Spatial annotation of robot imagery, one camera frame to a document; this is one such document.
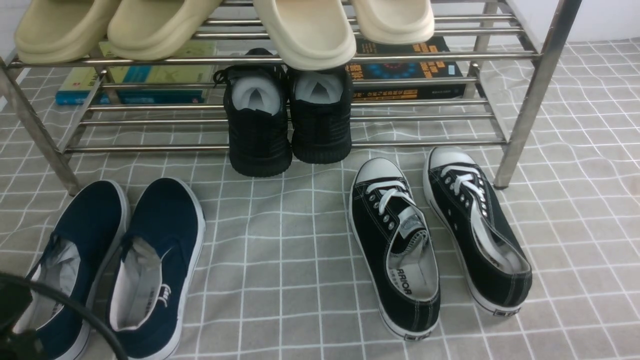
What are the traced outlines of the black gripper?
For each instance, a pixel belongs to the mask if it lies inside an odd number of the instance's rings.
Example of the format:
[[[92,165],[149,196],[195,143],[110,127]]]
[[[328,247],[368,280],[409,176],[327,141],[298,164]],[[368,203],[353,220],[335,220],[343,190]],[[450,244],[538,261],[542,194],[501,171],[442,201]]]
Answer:
[[[15,331],[18,320],[32,303],[30,290],[2,282],[0,289],[0,358],[2,360],[46,360],[47,355],[35,330]]]

